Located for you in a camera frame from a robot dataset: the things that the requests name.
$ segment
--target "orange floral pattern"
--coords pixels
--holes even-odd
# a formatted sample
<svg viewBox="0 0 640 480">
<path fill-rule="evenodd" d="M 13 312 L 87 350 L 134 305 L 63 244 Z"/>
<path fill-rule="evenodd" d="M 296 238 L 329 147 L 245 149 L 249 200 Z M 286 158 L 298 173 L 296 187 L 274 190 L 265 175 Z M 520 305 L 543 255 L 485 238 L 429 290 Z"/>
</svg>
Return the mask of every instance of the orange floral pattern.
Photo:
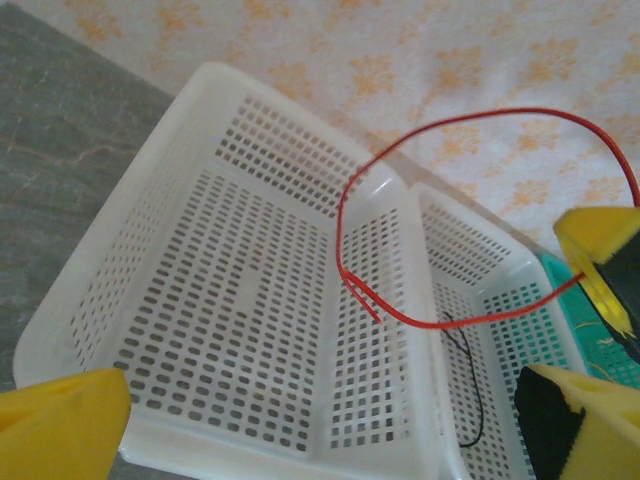
<svg viewBox="0 0 640 480">
<path fill-rule="evenodd" d="M 13 3 L 171 94 L 199 64 L 231 63 L 340 130 L 357 131 L 374 152 L 420 123 L 542 105 L 605 127 L 640 173 L 634 0 L 553 10 L 545 0 Z M 403 151 L 422 167 L 415 180 L 444 179 L 556 252 L 551 226 L 562 210 L 629 201 L 606 148 L 564 121 L 466 123 Z"/>
</svg>

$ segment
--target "plastic basket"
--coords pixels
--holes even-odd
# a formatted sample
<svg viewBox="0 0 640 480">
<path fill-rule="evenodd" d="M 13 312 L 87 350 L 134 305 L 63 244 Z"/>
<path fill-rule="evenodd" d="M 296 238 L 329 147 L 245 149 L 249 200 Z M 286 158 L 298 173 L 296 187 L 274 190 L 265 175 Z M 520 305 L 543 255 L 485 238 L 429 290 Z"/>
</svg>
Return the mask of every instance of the plastic basket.
<svg viewBox="0 0 640 480">
<path fill-rule="evenodd" d="M 551 255 L 543 255 L 541 260 L 554 287 L 571 278 L 569 267 L 562 261 Z M 629 358 L 622 345 L 613 341 L 582 289 L 573 287 L 559 302 L 578 339 L 589 373 L 640 389 L 640 365 Z"/>
<path fill-rule="evenodd" d="M 583 370 L 562 311 L 467 330 L 486 422 L 460 449 L 478 426 L 467 358 L 439 332 L 375 324 L 336 271 L 337 202 L 369 158 L 204 65 L 25 329 L 16 383 L 122 368 L 125 459 L 197 478 L 533 478 L 512 397 L 527 363 Z M 551 288 L 511 237 L 382 165 L 351 193 L 344 233 L 345 264 L 415 318 Z"/>
<path fill-rule="evenodd" d="M 540 262 L 511 236 L 430 187 L 418 185 L 413 190 L 422 212 L 440 321 L 447 320 L 446 314 L 467 318 L 509 311 L 551 291 Z M 529 315 L 468 327 L 465 333 L 482 396 L 484 434 L 474 447 L 457 448 L 458 442 L 468 443 L 475 437 L 479 409 L 468 358 L 442 335 L 446 380 L 439 388 L 448 394 L 449 401 L 441 405 L 440 421 L 443 431 L 455 429 L 457 433 L 457 441 L 455 437 L 445 440 L 453 442 L 447 451 L 459 452 L 457 459 L 450 458 L 454 478 L 535 480 L 513 395 L 525 365 L 585 371 L 562 310 L 554 301 Z M 438 359 L 432 358 L 430 363 L 437 365 Z M 449 423 L 451 414 L 454 425 Z"/>
</svg>

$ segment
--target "green plastic basket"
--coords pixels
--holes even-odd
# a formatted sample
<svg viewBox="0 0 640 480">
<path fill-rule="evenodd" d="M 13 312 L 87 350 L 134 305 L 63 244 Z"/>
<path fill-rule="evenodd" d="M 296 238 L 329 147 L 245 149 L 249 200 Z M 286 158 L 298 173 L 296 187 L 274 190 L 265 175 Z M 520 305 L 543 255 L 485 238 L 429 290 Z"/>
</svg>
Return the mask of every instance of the green plastic basket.
<svg viewBox="0 0 640 480">
<path fill-rule="evenodd" d="M 540 260 L 554 288 L 571 278 L 569 267 L 557 258 L 542 255 Z M 558 301 L 578 340 L 591 375 L 640 389 L 640 365 L 613 341 L 582 289 L 576 285 Z"/>
</svg>

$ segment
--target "perforated basket wall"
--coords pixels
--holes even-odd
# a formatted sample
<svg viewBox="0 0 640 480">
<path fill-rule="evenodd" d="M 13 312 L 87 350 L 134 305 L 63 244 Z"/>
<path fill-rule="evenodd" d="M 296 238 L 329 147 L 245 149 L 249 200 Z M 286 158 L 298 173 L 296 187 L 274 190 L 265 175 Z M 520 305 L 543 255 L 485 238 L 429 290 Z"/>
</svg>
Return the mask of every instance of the perforated basket wall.
<svg viewBox="0 0 640 480">
<path fill-rule="evenodd" d="M 551 291 L 542 266 L 523 245 L 446 195 L 423 186 L 414 193 L 421 206 L 440 321 L 513 310 Z M 459 449 L 464 466 L 455 469 L 474 480 L 535 480 L 513 395 L 525 365 L 584 371 L 566 319 L 553 302 L 514 320 L 468 327 L 465 333 L 485 418 L 480 442 Z M 463 345 L 459 332 L 452 331 L 452 336 Z M 457 442 L 469 443 L 480 428 L 469 360 L 445 335 L 441 343 Z"/>
<path fill-rule="evenodd" d="M 17 383 L 124 370 L 125 458 L 199 478 L 433 475 L 431 340 L 374 323 L 335 267 L 337 202 L 368 158 L 244 75 L 203 67 L 31 320 Z M 350 198 L 344 259 L 425 317 L 419 221 L 377 168 Z"/>
</svg>

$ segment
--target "black wire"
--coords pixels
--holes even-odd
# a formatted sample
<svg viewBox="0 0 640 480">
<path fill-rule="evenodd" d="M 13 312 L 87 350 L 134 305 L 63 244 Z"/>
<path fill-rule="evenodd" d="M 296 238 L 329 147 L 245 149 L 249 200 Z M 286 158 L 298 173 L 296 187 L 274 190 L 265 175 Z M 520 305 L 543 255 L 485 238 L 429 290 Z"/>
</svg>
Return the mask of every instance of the black wire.
<svg viewBox="0 0 640 480">
<path fill-rule="evenodd" d="M 447 312 L 443 312 L 447 317 L 447 320 L 452 321 L 453 318 Z M 476 391 L 476 398 L 478 399 L 478 409 L 480 410 L 480 425 L 478 426 L 478 433 L 476 434 L 476 438 L 467 443 L 460 443 L 460 448 L 471 448 L 476 446 L 480 439 L 482 438 L 482 434 L 484 432 L 484 405 L 482 404 L 482 395 L 480 394 L 480 386 L 478 385 L 478 378 L 476 377 L 476 370 L 473 365 L 473 355 L 471 354 L 471 346 L 469 345 L 469 341 L 467 340 L 467 336 L 461 328 L 457 329 L 462 336 L 462 341 L 464 342 L 464 347 L 460 345 L 453 335 L 449 333 L 448 330 L 443 330 L 446 337 L 451 340 L 451 342 L 456 346 L 458 350 L 464 353 L 469 359 L 469 367 L 471 368 L 471 378 L 473 380 L 473 388 Z"/>
</svg>

